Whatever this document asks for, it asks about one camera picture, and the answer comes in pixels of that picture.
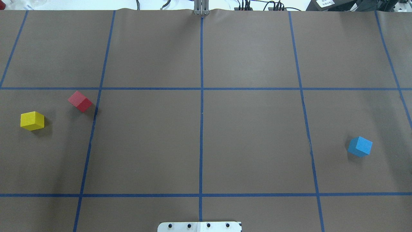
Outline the red cube block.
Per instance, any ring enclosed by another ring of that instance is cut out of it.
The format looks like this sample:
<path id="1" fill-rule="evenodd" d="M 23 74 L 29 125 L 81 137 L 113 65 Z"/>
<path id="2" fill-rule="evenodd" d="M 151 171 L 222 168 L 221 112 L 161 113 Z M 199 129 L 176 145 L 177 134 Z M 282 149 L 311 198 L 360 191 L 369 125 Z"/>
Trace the red cube block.
<path id="1" fill-rule="evenodd" d="M 69 98 L 69 103 L 76 107 L 80 112 L 84 113 L 91 106 L 92 102 L 80 91 L 75 91 Z"/>

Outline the blue cube block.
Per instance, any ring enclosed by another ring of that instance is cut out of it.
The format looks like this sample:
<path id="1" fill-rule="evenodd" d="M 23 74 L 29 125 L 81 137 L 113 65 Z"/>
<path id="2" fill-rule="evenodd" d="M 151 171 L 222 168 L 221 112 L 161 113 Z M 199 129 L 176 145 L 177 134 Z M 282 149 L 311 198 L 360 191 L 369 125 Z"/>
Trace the blue cube block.
<path id="1" fill-rule="evenodd" d="M 365 157 L 371 153 L 373 142 L 363 137 L 352 138 L 347 151 L 357 157 Z"/>

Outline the yellow cube block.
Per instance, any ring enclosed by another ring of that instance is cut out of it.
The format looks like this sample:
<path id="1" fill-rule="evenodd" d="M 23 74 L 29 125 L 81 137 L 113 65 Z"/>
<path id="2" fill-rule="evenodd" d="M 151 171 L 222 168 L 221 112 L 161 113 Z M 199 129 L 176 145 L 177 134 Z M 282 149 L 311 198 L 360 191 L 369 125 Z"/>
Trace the yellow cube block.
<path id="1" fill-rule="evenodd" d="M 45 117 L 36 111 L 23 113 L 20 117 L 20 127 L 28 131 L 42 129 L 45 127 Z"/>

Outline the aluminium frame post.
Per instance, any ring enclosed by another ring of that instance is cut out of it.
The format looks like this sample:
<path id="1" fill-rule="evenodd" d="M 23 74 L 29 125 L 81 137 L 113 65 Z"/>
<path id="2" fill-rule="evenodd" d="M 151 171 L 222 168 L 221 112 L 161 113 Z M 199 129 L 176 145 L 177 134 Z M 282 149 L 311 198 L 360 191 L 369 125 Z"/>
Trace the aluminium frame post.
<path id="1" fill-rule="evenodd" d="M 209 0 L 193 0 L 194 2 L 194 14 L 195 15 L 208 15 L 209 10 Z"/>

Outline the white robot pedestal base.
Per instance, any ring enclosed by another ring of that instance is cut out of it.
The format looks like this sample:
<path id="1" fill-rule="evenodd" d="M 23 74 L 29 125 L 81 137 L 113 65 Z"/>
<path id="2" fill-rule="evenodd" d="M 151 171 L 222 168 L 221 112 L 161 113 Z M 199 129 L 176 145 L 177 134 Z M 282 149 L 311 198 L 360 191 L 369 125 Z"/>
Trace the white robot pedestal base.
<path id="1" fill-rule="evenodd" d="M 241 222 L 164 222 L 160 223 L 158 232 L 242 232 Z"/>

